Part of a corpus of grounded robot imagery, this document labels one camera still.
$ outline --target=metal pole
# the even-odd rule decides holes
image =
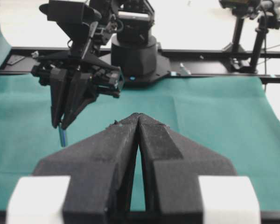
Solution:
[[[241,17],[237,17],[237,22],[234,28],[234,34],[232,39],[232,53],[237,53],[239,49],[239,41],[242,35],[244,19]]]
[[[259,27],[256,29],[256,32],[257,32],[257,36],[254,44],[253,54],[250,61],[251,72],[256,71],[258,60],[260,58],[262,44],[266,34],[268,33],[268,29]]]
[[[67,139],[66,130],[63,130],[61,128],[61,124],[58,125],[58,130],[59,130],[59,137],[60,137],[61,147],[67,147],[68,146],[68,139]]]

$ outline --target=black foam pad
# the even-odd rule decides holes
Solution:
[[[71,176],[63,206],[65,223],[73,219],[78,223],[107,223],[108,210],[115,209],[117,204],[129,207],[130,195],[118,192],[132,192],[138,116],[133,114],[115,122],[38,163],[33,175]]]
[[[232,163],[147,115],[140,115],[139,130],[147,208],[159,211],[164,223],[190,217],[201,223],[198,176],[236,175]]]

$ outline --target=black cylindrical base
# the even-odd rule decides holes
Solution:
[[[111,63],[120,66],[126,77],[143,77],[157,66],[157,40],[151,36],[146,45],[132,45],[112,38]]]

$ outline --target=white block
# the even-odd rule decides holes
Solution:
[[[199,176],[204,224],[260,224],[254,188],[244,176]]]
[[[7,224],[63,224],[70,176],[21,178],[9,199]]]

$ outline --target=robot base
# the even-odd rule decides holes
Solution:
[[[153,36],[148,44],[141,46],[119,43],[115,36],[111,52],[100,59],[121,67],[126,86],[150,85],[170,74],[170,61],[158,53]]]

